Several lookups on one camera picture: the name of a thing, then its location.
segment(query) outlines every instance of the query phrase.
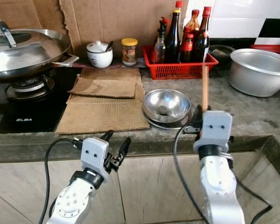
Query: metal pan handle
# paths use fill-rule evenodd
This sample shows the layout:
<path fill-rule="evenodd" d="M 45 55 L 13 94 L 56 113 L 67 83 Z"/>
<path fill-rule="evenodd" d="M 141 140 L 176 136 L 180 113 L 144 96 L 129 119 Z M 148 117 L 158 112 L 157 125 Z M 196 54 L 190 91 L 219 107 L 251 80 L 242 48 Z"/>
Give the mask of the metal pan handle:
<path fill-rule="evenodd" d="M 53 67 L 72 67 L 73 63 L 79 59 L 78 56 L 67 54 L 70 56 L 69 59 L 65 60 L 64 62 L 51 62 Z"/>
<path fill-rule="evenodd" d="M 10 29 L 9 29 L 8 25 L 3 21 L 0 21 L 0 30 L 4 33 L 5 37 L 7 38 L 10 48 L 16 48 L 17 44 L 14 41 L 14 38 L 10 32 Z"/>

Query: cardboard backdrop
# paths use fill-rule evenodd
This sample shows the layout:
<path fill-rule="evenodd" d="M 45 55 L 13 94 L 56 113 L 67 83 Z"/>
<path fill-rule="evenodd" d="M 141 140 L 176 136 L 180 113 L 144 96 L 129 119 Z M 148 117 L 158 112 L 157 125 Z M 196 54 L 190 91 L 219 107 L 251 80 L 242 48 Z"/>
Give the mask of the cardboard backdrop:
<path fill-rule="evenodd" d="M 181 24 L 189 0 L 183 1 Z M 73 52 L 87 57 L 86 45 L 114 40 L 114 56 L 121 56 L 121 39 L 151 45 L 162 16 L 172 18 L 175 0 L 0 0 L 0 18 L 11 29 L 52 29 L 70 36 Z"/>

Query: glass jar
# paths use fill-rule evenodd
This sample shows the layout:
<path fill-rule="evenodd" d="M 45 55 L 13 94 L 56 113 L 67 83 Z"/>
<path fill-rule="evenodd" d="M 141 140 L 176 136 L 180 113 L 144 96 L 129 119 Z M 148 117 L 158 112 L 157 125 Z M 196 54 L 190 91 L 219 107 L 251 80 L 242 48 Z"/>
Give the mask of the glass jar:
<path fill-rule="evenodd" d="M 124 38 L 122 44 L 122 63 L 125 66 L 134 66 L 137 63 L 136 47 L 138 40 L 134 38 Z"/>

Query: elba logo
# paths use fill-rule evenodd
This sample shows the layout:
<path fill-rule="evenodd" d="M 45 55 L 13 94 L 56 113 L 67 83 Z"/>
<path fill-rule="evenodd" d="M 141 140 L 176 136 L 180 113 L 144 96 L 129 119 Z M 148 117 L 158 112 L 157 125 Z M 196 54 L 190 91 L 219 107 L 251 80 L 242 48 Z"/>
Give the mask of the elba logo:
<path fill-rule="evenodd" d="M 24 122 L 26 122 L 26 121 L 32 121 L 32 118 L 18 118 L 16 121 L 24 121 Z"/>

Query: wok lid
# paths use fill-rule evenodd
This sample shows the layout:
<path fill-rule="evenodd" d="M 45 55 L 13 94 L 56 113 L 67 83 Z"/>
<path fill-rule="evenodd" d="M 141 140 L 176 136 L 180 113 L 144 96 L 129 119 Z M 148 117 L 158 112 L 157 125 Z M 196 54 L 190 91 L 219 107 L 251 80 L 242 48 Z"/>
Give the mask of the wok lid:
<path fill-rule="evenodd" d="M 46 29 L 10 31 L 15 45 L 6 33 L 0 32 L 0 72 L 46 64 L 65 53 L 70 47 L 67 36 Z"/>

